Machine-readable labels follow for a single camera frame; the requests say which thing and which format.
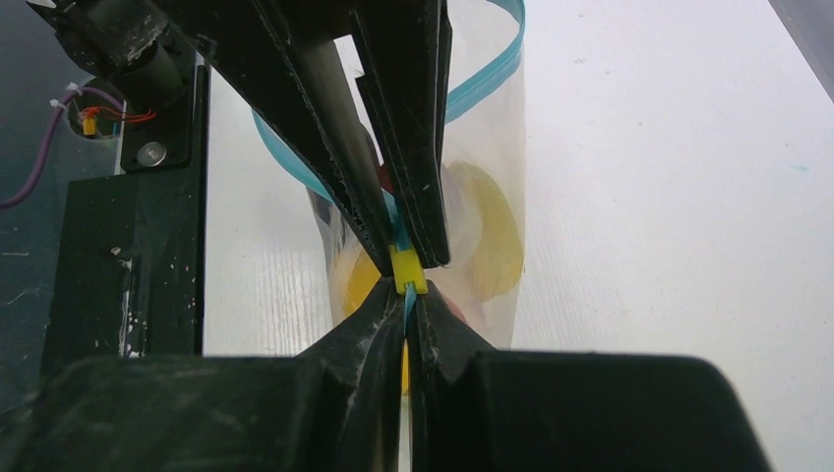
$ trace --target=red wire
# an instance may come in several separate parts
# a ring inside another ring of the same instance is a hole
[[[129,113],[122,113],[120,111],[114,110],[109,106],[91,106],[85,108],[82,111],[82,115],[85,117],[93,117],[98,113],[105,111],[115,117],[114,121],[121,121],[128,124],[138,124],[138,123],[145,123],[146,121],[150,121],[156,117],[156,112],[149,110],[148,113],[145,114],[129,114]]]

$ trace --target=plastic bag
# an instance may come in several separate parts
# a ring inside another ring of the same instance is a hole
[[[524,4],[448,0],[448,14],[451,92],[441,179],[451,263],[426,275],[459,318],[493,345],[509,347],[524,263]],[[360,119],[370,130],[351,80],[363,74],[352,40],[341,38],[336,46]],[[380,274],[321,183],[257,115],[256,125],[275,159],[310,189],[336,325],[362,305]],[[380,173],[385,186],[384,165]]]

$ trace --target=metal screw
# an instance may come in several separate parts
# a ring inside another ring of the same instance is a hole
[[[168,155],[168,149],[162,143],[151,141],[137,152],[136,160],[145,167],[156,167]]]

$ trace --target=white surface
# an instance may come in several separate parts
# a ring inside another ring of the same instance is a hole
[[[779,470],[834,470],[834,105],[765,0],[530,0],[514,346],[691,354]],[[206,352],[329,328],[303,190],[215,76]]]

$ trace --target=cable tie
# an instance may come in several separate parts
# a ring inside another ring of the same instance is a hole
[[[67,105],[61,103],[60,101],[56,100],[55,98],[52,98],[51,100],[49,100],[49,104],[52,105],[52,108],[63,108],[64,111],[69,110]]]
[[[84,94],[84,92],[81,90],[81,88],[80,88],[80,87],[78,87],[78,84],[76,84],[75,82],[70,82],[70,83],[68,83],[68,84],[67,84],[67,90],[69,90],[69,91],[74,91],[74,92],[75,92],[75,93],[77,93],[79,96],[81,96],[81,95],[83,95],[83,94]]]

